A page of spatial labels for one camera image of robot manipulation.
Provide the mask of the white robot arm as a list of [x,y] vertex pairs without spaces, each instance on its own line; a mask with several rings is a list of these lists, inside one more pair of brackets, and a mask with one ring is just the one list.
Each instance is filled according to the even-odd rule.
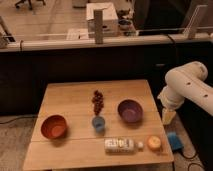
[[207,67],[193,61],[170,69],[165,74],[166,85],[158,95],[163,106],[162,122],[169,125],[186,99],[213,116],[213,87],[207,85]]

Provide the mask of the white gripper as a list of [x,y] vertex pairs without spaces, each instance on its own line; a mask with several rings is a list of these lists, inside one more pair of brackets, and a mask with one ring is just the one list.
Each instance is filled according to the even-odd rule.
[[162,123],[169,125],[176,115],[176,109],[183,104],[183,97],[169,86],[165,86],[158,95],[158,99],[165,107],[162,109]]

